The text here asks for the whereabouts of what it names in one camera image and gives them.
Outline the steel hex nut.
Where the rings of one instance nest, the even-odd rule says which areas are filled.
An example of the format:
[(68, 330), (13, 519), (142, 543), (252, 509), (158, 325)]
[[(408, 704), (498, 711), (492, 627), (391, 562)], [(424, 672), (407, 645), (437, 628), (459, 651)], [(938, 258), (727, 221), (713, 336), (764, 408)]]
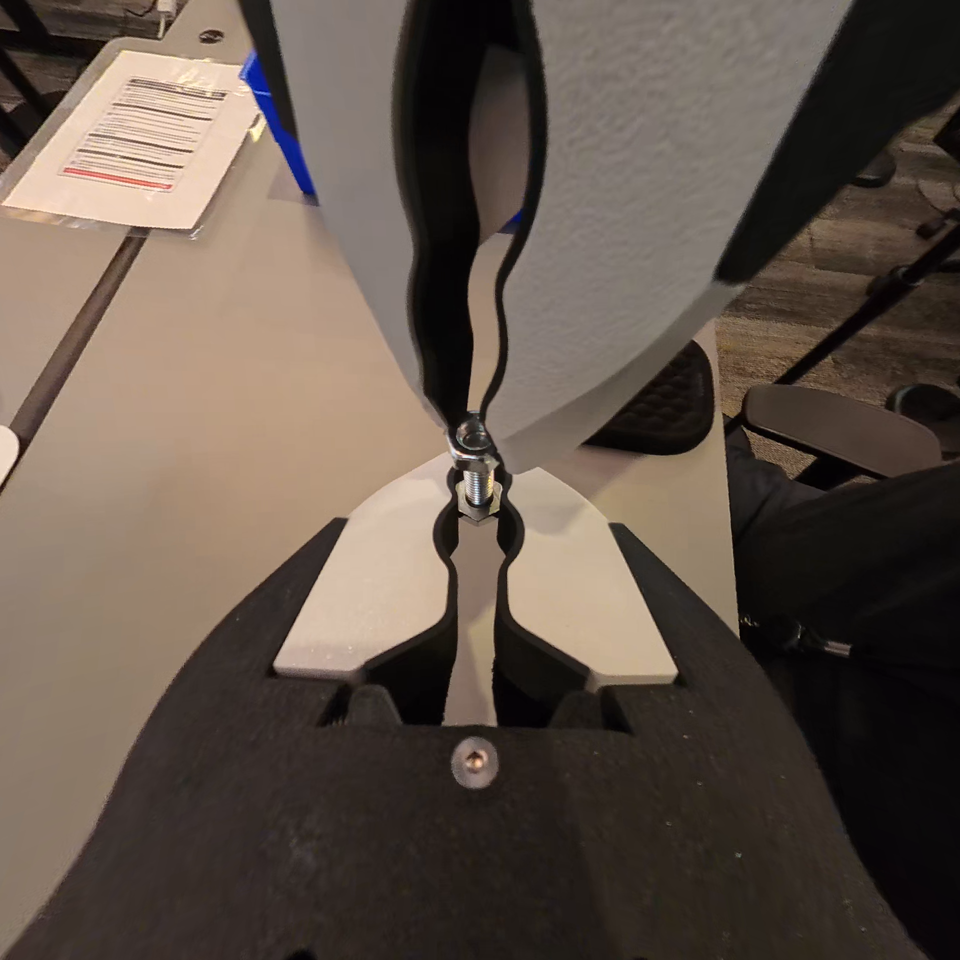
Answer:
[(499, 461), (493, 439), (477, 411), (469, 411), (447, 435), (454, 469), (465, 473), (492, 474)]

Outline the paper sheet in plastic sleeve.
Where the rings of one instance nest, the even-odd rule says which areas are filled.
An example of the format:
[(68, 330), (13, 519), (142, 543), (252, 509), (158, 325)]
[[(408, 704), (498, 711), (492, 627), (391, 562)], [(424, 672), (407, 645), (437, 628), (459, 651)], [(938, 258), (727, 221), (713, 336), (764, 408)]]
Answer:
[(196, 234), (259, 126), (241, 64), (121, 50), (2, 175), (2, 215)]

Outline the steel hex bolt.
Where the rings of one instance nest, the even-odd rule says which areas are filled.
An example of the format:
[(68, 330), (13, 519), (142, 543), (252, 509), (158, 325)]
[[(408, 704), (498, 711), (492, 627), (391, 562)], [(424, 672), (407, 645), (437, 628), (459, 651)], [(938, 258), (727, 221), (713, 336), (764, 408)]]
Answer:
[(496, 479), (497, 462), (471, 462), (461, 470), (455, 486), (460, 516), (475, 524), (494, 518), (501, 507), (501, 484)]

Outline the black office chair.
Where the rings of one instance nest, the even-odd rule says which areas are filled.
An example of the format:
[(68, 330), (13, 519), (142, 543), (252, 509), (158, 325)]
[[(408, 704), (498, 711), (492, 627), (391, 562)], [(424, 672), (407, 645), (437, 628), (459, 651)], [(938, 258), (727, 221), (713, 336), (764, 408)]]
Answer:
[(812, 456), (797, 481), (820, 491), (860, 477), (882, 481), (944, 463), (939, 440), (929, 428), (826, 390), (752, 387), (740, 419), (752, 433)]

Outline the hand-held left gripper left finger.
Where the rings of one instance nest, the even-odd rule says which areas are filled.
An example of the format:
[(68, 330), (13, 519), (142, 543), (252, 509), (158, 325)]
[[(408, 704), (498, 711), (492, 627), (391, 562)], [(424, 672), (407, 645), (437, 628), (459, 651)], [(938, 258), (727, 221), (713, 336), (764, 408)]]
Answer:
[(439, 455), (350, 513), (273, 661), (277, 675), (356, 681), (441, 625), (457, 598), (450, 471)]

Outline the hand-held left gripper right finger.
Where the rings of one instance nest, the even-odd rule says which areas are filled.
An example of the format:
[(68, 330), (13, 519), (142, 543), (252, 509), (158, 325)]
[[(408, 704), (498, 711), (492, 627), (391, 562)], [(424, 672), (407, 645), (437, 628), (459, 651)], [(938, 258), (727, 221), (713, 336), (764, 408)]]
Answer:
[(516, 687), (671, 685), (678, 668), (604, 514), (547, 471), (514, 476), (496, 665)]

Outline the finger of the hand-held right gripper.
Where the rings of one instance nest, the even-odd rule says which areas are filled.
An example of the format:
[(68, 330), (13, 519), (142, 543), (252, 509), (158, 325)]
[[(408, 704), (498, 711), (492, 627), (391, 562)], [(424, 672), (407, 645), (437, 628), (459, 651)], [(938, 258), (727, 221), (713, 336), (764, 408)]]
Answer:
[(506, 471), (593, 435), (735, 294), (716, 270), (848, 2), (529, 2), (528, 232), (486, 409)]
[(508, 284), (537, 214), (533, 2), (270, 2), (270, 81), (326, 228), (418, 402), (453, 435), (469, 416), (469, 284), (515, 218), (494, 281), (497, 365), (479, 407), (508, 443)]

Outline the black textured wrist pad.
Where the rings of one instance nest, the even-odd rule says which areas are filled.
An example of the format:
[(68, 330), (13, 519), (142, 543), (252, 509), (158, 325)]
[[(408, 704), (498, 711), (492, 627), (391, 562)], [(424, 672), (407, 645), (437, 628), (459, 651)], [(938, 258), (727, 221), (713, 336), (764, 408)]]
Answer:
[(699, 342), (689, 342), (585, 446), (639, 455), (694, 450), (714, 424), (714, 371)]

